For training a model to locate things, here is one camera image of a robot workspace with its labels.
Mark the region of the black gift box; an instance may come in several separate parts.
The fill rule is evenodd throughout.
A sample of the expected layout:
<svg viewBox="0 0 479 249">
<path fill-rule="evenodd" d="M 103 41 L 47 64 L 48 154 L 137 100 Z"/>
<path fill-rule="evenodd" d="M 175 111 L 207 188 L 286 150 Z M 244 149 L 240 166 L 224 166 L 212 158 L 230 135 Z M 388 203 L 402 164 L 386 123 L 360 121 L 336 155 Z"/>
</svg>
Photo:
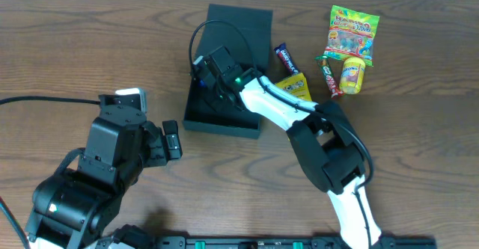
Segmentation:
<svg viewBox="0 0 479 249">
<path fill-rule="evenodd" d="M 189 43 L 192 82 L 186 103 L 183 126 L 186 130 L 256 139 L 260 134 L 259 114 L 240 111 L 225 103 L 213 102 L 213 93 L 199 87 L 192 76 L 192 62 L 225 46 L 246 71 L 253 67 L 265 73 L 271 52 L 272 11 L 210 4 L 207 21 L 193 32 Z"/>
</svg>

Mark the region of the Haribo gummy candy bag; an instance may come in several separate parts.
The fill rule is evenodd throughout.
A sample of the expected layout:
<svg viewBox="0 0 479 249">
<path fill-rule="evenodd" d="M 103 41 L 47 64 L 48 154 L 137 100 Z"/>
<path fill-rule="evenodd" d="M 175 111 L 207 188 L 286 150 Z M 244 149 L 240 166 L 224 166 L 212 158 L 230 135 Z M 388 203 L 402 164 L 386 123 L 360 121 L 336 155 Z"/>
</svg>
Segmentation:
<svg viewBox="0 0 479 249">
<path fill-rule="evenodd" d="M 373 43 L 380 17 L 333 5 L 324 55 L 339 61 L 361 58 L 373 66 Z"/>
</svg>

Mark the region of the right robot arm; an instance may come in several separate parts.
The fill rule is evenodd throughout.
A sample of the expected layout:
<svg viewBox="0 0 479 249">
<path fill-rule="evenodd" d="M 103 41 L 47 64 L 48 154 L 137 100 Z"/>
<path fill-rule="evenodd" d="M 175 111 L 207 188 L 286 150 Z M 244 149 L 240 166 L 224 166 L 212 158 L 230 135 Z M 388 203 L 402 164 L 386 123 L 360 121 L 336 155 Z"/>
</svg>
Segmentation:
<svg viewBox="0 0 479 249">
<path fill-rule="evenodd" d="M 306 177 L 328 194 L 350 248 L 371 248 L 379 241 L 382 231 L 365 191 L 373 178 L 372 158 L 338 104 L 318 104 L 282 90 L 256 64 L 236 62 L 224 46 L 190 58 L 189 64 L 191 77 L 219 99 L 286 132 Z"/>
</svg>

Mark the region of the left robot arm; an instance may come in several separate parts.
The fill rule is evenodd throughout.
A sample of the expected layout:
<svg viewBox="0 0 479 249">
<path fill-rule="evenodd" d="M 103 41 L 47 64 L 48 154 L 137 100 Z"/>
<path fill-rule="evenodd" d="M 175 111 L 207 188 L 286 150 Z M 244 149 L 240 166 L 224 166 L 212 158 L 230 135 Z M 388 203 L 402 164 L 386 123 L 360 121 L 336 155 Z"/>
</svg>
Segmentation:
<svg viewBox="0 0 479 249">
<path fill-rule="evenodd" d="M 126 105 L 107 105 L 85 147 L 70 151 L 33 193 L 25 230 L 32 248 L 85 248 L 118 215 L 126 191 L 147 167 L 183 154 L 175 120 L 161 126 Z"/>
</svg>

